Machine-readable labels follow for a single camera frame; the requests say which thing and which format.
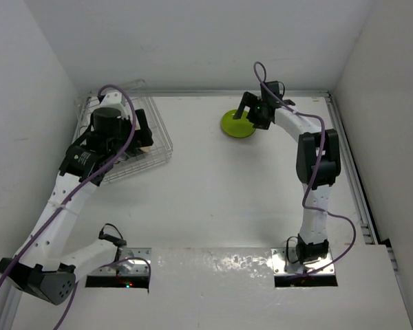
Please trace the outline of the cream patterned plate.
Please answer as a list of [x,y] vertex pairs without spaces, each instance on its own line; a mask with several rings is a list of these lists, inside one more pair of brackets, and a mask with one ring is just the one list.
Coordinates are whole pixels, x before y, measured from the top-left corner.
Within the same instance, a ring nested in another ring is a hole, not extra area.
[[149,153],[149,152],[151,151],[151,147],[150,147],[150,146],[141,147],[141,148],[139,148],[139,150],[140,150],[142,153]]

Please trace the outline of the lime green plate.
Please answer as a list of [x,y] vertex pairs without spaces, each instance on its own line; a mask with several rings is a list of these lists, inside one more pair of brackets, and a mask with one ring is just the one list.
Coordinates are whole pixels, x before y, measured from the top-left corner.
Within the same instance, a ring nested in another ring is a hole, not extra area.
[[247,120],[248,111],[244,111],[242,117],[234,119],[236,109],[227,111],[221,118],[221,130],[232,138],[247,138],[254,134],[253,124]]

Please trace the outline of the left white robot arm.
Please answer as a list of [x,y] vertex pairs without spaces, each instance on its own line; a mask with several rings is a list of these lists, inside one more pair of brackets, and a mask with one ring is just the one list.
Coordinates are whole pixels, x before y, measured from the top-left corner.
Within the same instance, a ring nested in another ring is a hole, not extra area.
[[63,303],[83,277],[120,264],[127,242],[104,232],[90,245],[63,254],[85,202],[121,156],[153,143],[143,109],[125,115],[99,107],[89,125],[66,150],[54,190],[35,228],[13,257],[0,261],[0,274],[14,287],[53,305]]

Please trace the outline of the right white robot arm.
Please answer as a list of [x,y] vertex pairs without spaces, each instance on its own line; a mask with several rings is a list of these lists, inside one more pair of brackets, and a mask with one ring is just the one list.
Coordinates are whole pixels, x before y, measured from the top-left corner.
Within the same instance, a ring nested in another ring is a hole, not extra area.
[[312,263],[326,257],[329,249],[326,219],[330,191],[341,172],[339,136],[318,115],[298,111],[293,101],[283,100],[277,81],[261,84],[260,90],[260,96],[244,92],[233,118],[241,118],[248,109],[246,119],[253,128],[267,130],[276,124],[296,141],[304,213],[295,251],[298,263]]

